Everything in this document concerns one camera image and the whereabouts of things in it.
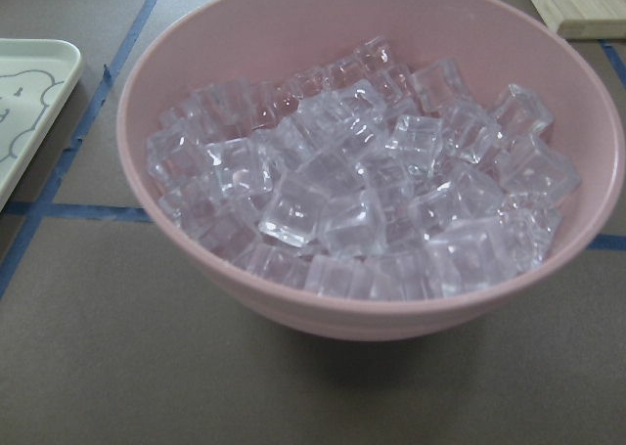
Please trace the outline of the pink bowl with ice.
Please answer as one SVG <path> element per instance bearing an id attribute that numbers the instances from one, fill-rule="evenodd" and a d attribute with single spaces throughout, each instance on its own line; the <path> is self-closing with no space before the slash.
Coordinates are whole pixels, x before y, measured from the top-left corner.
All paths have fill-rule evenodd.
<path id="1" fill-rule="evenodd" d="M 117 140 L 210 280 L 352 340 L 436 333 L 545 279 L 625 171 L 602 81 L 499 0 L 215 0 L 140 58 Z"/>

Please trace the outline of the wooden cutting board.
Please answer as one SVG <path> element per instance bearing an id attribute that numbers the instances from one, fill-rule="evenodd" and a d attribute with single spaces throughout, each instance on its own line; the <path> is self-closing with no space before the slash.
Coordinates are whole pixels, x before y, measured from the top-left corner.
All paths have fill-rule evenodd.
<path id="1" fill-rule="evenodd" d="M 625 38 L 625 0 L 530 0 L 549 30 L 568 40 Z"/>

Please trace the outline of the cream bear tray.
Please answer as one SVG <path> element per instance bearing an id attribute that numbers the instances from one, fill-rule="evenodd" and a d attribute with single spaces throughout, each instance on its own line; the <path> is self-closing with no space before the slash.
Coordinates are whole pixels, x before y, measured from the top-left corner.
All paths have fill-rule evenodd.
<path id="1" fill-rule="evenodd" d="M 58 39 L 1 40 L 1 203 L 6 204 L 84 69 Z"/>

